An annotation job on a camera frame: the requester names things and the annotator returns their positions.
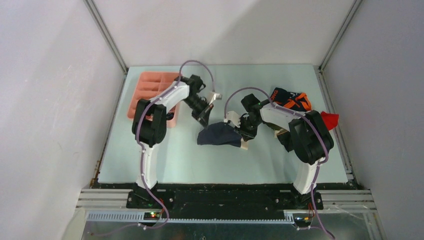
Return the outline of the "navy underwear with cream waistband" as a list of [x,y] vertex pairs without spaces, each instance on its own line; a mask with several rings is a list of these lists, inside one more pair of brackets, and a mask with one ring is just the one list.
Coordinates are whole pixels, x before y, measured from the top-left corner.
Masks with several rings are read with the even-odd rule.
[[225,122],[217,122],[209,125],[198,133],[197,145],[223,146],[229,145],[247,150],[249,145],[235,128]]

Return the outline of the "navy striped boxer underwear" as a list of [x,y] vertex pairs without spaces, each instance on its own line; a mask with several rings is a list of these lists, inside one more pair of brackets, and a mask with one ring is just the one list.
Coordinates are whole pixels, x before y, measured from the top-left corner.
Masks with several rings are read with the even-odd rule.
[[174,117],[175,117],[175,113],[174,112],[169,112],[169,113],[166,114],[166,120],[167,121],[173,120]]

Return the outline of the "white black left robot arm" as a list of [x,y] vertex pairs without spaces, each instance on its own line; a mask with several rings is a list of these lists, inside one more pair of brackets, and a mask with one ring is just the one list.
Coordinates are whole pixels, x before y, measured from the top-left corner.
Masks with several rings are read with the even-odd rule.
[[178,76],[159,95],[137,102],[132,123],[132,133],[141,146],[140,173],[136,183],[144,188],[138,201],[145,208],[153,208],[158,202],[158,194],[151,189],[157,184],[157,154],[159,144],[167,132],[167,114],[183,101],[191,109],[191,116],[204,128],[209,125],[210,113],[214,107],[199,93],[206,87],[197,75]]

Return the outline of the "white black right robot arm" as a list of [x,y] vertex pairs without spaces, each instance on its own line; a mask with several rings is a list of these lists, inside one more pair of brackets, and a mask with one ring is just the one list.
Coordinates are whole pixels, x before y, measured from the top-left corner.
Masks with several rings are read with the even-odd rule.
[[316,187],[319,168],[329,158],[334,140],[316,110],[295,111],[269,100],[260,101],[253,94],[241,100],[246,113],[239,117],[235,130],[243,141],[254,139],[261,124],[282,133],[277,137],[287,152],[294,151],[300,160],[296,179],[297,190],[291,194],[291,204],[304,209],[311,202],[311,192]]

